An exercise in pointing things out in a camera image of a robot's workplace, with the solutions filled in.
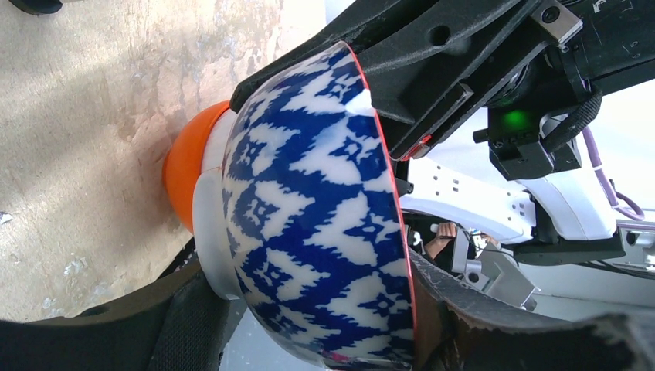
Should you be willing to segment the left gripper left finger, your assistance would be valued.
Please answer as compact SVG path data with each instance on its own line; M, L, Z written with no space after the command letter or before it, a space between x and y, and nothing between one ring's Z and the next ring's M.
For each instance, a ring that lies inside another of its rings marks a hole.
M217 370L246 309L194 262L72 317L1 322L3 370Z

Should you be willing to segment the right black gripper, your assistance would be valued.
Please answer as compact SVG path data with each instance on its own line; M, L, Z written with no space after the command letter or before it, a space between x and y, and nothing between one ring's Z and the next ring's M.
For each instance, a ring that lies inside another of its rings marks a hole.
M546 48L489 108L563 111L593 87L608 95L654 78L653 0L563 1L583 27L567 50Z

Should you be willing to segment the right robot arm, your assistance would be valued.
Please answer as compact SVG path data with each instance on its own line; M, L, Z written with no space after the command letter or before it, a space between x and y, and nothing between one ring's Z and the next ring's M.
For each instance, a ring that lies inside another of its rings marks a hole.
M580 264L623 252L616 192L583 165L575 138L604 96L654 78L652 1L356 1L241 82L232 109L338 42L357 56L395 162L423 157L487 109L473 140L536 206L525 237L504 237L519 261Z

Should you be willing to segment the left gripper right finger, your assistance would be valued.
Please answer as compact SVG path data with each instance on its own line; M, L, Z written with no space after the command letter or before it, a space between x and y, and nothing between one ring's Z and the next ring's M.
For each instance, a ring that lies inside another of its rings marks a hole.
M652 370L654 313L577 322L515 308L409 251L416 370Z

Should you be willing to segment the red geometric patterned bowl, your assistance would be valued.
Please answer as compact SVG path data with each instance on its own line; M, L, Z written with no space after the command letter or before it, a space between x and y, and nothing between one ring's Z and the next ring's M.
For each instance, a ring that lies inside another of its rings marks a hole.
M198 183L198 246L218 295L242 298L292 356L409 370L414 290L381 125L351 47L275 74L238 109L222 165Z

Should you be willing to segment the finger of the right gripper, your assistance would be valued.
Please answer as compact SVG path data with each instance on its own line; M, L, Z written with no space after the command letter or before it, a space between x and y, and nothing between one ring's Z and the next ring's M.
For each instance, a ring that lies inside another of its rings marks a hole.
M336 43L352 48L391 158L444 141L582 20L557 1L356 1L315 36L239 83L239 111L268 79Z

